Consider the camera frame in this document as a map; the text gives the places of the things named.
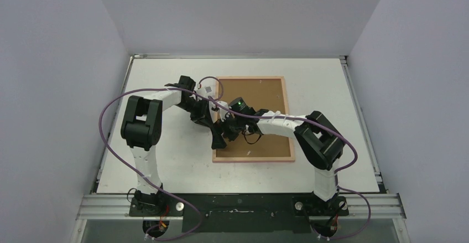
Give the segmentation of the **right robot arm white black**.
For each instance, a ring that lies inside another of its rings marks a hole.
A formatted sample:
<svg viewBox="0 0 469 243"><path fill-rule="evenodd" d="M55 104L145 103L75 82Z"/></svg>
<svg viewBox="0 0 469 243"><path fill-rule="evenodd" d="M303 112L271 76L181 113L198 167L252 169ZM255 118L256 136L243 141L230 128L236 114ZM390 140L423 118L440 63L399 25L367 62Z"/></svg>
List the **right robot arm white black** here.
<svg viewBox="0 0 469 243"><path fill-rule="evenodd" d="M335 207L333 197L338 193L336 161L342 156L345 143L321 112L292 116L280 111L255 110L241 97L230 104L215 103L212 110L218 114L218 120L211 127L212 149L224 149L227 141L234 141L246 133L295 139L315 168L314 210L325 215Z"/></svg>

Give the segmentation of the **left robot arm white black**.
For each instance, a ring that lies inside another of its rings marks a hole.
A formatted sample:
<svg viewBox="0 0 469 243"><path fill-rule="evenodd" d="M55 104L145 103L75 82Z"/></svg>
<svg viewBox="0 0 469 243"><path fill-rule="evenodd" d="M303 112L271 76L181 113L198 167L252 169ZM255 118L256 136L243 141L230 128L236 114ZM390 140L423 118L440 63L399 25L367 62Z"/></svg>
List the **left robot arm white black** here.
<svg viewBox="0 0 469 243"><path fill-rule="evenodd" d="M140 171L137 190L132 203L150 215L161 214L167 196L161 192L163 184L157 170L155 146L160 140L163 111L177 106L188 113L192 122L207 127L212 134L212 149L225 148L226 142L212 120L209 102L200 99L210 93L209 87L182 75L175 84L167 84L163 91L144 96L130 96L127 101L121 136L130 148L136 169Z"/></svg>

